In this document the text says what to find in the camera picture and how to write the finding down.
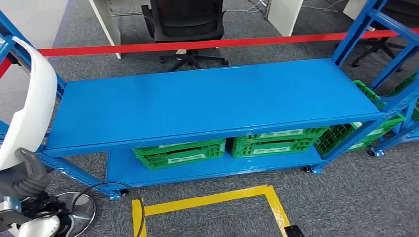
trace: white label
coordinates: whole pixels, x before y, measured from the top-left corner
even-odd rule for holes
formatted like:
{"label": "white label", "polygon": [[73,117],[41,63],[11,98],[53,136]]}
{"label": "white label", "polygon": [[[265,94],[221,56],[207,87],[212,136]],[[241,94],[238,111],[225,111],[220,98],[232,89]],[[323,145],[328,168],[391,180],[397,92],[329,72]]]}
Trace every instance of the white label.
{"label": "white label", "polygon": [[288,131],[281,131],[281,132],[268,132],[268,133],[261,134],[260,138],[301,135],[303,132],[304,132],[304,129],[288,130]]}
{"label": "white label", "polygon": [[225,151],[225,142],[221,143],[220,145],[220,151],[224,152]]}
{"label": "white label", "polygon": [[384,132],[384,128],[376,129],[376,130],[374,130],[374,131],[372,131],[372,132],[368,133],[368,135],[367,135],[367,136],[380,134],[380,133],[382,133],[382,132]]}
{"label": "white label", "polygon": [[355,145],[353,145],[352,147],[348,148],[348,150],[355,149],[355,148],[361,147],[361,146],[363,146],[363,145],[364,145],[364,143],[363,143],[363,142],[361,142],[361,143],[355,144]]}
{"label": "white label", "polygon": [[287,152],[290,150],[291,147],[277,147],[277,148],[269,148],[269,149],[255,149],[253,154],[263,154],[263,153],[272,153],[272,152]]}
{"label": "white label", "polygon": [[184,143],[173,143],[173,144],[169,144],[169,145],[160,145],[159,148],[163,148],[163,147],[172,147],[172,146],[177,146],[177,145],[182,145],[182,144],[188,144],[191,142],[184,142]]}
{"label": "white label", "polygon": [[202,154],[188,156],[188,157],[168,159],[168,164],[174,164],[174,163],[179,163],[179,162],[184,162],[184,161],[189,161],[189,160],[194,160],[194,159],[201,159],[201,158],[205,158],[205,154],[202,153]]}
{"label": "white label", "polygon": [[361,122],[353,122],[352,124],[355,125],[356,128],[362,126],[362,123]]}

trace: black office chair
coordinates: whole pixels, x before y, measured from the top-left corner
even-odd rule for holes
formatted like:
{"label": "black office chair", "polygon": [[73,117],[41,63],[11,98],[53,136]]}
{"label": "black office chair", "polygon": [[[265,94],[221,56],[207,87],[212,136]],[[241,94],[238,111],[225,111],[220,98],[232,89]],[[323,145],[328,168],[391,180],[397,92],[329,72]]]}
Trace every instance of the black office chair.
{"label": "black office chair", "polygon": [[[150,0],[150,3],[151,9],[147,5],[141,9],[156,43],[218,40],[224,34],[223,0]],[[195,49],[187,50],[186,54],[161,56],[160,62],[178,58],[181,60],[169,72],[185,63],[200,69],[198,59],[218,60],[228,65],[225,58],[199,55]]]}
{"label": "black office chair", "polygon": [[[419,0],[389,0],[383,8],[382,12],[408,27],[419,26]],[[387,27],[376,21],[371,24],[371,27],[374,27],[378,30],[387,29]],[[361,59],[365,58],[373,52],[377,52],[380,49],[394,59],[396,55],[391,51],[390,48],[403,49],[404,47],[397,44],[388,43],[388,39],[389,37],[361,40],[359,44],[369,45],[372,47],[364,52],[361,56],[356,58],[355,61],[352,62],[352,67],[359,67],[359,61],[361,61]]]}

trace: green plastic crate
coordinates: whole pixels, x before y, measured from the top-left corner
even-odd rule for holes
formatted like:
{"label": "green plastic crate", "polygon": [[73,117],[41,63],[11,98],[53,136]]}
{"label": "green plastic crate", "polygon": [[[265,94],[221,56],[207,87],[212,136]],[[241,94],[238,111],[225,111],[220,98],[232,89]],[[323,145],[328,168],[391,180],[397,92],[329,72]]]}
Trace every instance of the green plastic crate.
{"label": "green plastic crate", "polygon": [[[400,91],[406,88],[410,83],[413,82],[414,78],[416,77],[416,73],[411,75],[410,77],[406,78],[400,85],[398,85],[392,92],[390,92],[389,96],[397,95]],[[412,119],[415,122],[419,122],[419,99],[416,101],[415,109],[412,113]]]}
{"label": "green plastic crate", "polygon": [[223,157],[225,153],[225,139],[205,142],[193,142],[160,147],[158,151],[138,152],[141,148],[134,149],[136,157],[148,168],[157,169],[173,165],[191,163],[195,161]]}
{"label": "green plastic crate", "polygon": [[[371,89],[369,89],[365,84],[363,84],[359,80],[353,81],[353,83],[371,100],[373,99],[380,99],[380,96],[375,94]],[[377,105],[378,107],[383,106],[385,103],[381,103]],[[368,135],[365,136],[365,139],[371,140],[374,138],[381,137],[382,135],[386,134],[388,131],[390,131],[394,126],[396,126],[398,123],[401,123],[406,118],[401,114],[397,113],[392,119],[389,119],[385,122],[383,122],[377,129],[370,132]],[[343,125],[336,125],[330,127],[330,132],[333,134],[334,137],[336,137],[339,140],[343,140],[349,134],[354,132],[358,127],[362,126],[361,122],[353,122],[349,124],[343,124]]]}
{"label": "green plastic crate", "polygon": [[242,137],[248,142],[262,142],[262,141],[280,141],[303,138],[317,138],[320,137],[329,127],[295,129],[279,132],[268,132],[259,135],[248,135]]}
{"label": "green plastic crate", "polygon": [[314,138],[311,138],[282,141],[249,142],[244,137],[236,137],[234,138],[233,142],[232,156],[239,158],[304,152],[310,147],[311,144],[314,143],[314,140]]}
{"label": "green plastic crate", "polygon": [[392,92],[390,92],[389,96],[397,95],[400,91],[406,88],[410,83],[413,82],[414,78],[416,77],[416,73],[413,73],[410,77],[406,78],[400,85],[396,86]]}
{"label": "green plastic crate", "polygon": [[[373,141],[378,139],[379,137],[368,137],[364,138],[355,145],[348,148],[349,151],[355,151],[362,148],[367,147],[369,144],[371,144]],[[330,130],[327,130],[325,133],[323,133],[323,136],[321,136],[315,143],[314,146],[316,149],[320,152],[320,154],[325,155],[328,153],[332,148],[334,148],[338,143],[340,143],[343,139],[337,139],[333,136]]]}
{"label": "green plastic crate", "polygon": [[148,154],[164,153],[164,152],[188,149],[192,147],[214,145],[214,144],[222,143],[223,141],[225,141],[225,139],[213,139],[213,140],[198,141],[198,142],[185,142],[185,143],[175,143],[175,144],[160,145],[160,146],[153,146],[153,147],[134,148],[133,150],[137,155],[142,156],[142,155],[148,155]]}

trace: yellow floor tape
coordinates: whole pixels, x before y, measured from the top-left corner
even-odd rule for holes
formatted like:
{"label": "yellow floor tape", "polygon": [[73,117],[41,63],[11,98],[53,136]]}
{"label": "yellow floor tape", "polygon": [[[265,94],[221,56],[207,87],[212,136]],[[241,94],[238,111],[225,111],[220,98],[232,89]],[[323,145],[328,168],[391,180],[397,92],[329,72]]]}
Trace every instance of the yellow floor tape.
{"label": "yellow floor tape", "polygon": [[[278,196],[275,193],[275,190],[271,185],[259,185],[246,189],[238,189],[233,191],[228,191],[224,193],[212,194],[202,197],[193,197],[179,201],[171,201],[151,206],[146,206],[144,208],[145,216],[152,216],[157,214],[162,214],[171,211],[179,211],[188,208],[194,208],[198,206],[205,206],[216,204],[225,201],[231,201],[240,198],[248,198],[257,195],[265,195],[266,200],[268,201],[269,206],[271,207],[272,213],[274,214],[278,228],[281,231],[283,237],[287,237],[284,227],[289,226],[290,222],[288,221],[287,216],[285,215],[284,209],[279,202]],[[133,225],[134,225],[134,237],[137,234],[140,222],[141,222],[141,206],[140,201],[132,201],[132,216],[133,216]],[[146,225],[141,231],[140,237],[147,237]]]}

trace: red barrier tape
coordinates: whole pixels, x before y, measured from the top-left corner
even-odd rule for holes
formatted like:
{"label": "red barrier tape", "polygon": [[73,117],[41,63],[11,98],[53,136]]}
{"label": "red barrier tape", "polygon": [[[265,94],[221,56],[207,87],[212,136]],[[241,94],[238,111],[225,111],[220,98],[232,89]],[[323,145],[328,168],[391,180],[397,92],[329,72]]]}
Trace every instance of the red barrier tape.
{"label": "red barrier tape", "polygon": [[[412,28],[413,31],[419,33],[419,27]],[[38,51],[44,56],[76,56],[76,55],[92,55],[107,53],[134,53],[134,52],[156,52],[170,51],[178,49],[202,49],[215,47],[241,47],[256,46],[279,43],[304,43],[341,40],[345,37],[346,32],[325,33],[312,35],[296,35],[296,36],[274,36],[274,37],[257,37],[242,39],[219,39],[211,41],[198,42],[176,42],[176,43],[145,43],[145,44],[125,44],[117,46],[93,46],[93,47],[76,47],[76,48],[48,48],[39,49]],[[380,38],[387,36],[396,36],[392,30],[366,31],[362,38]]]}
{"label": "red barrier tape", "polygon": [[12,62],[8,58],[4,58],[0,64],[0,78],[3,77],[10,65],[12,65]]}

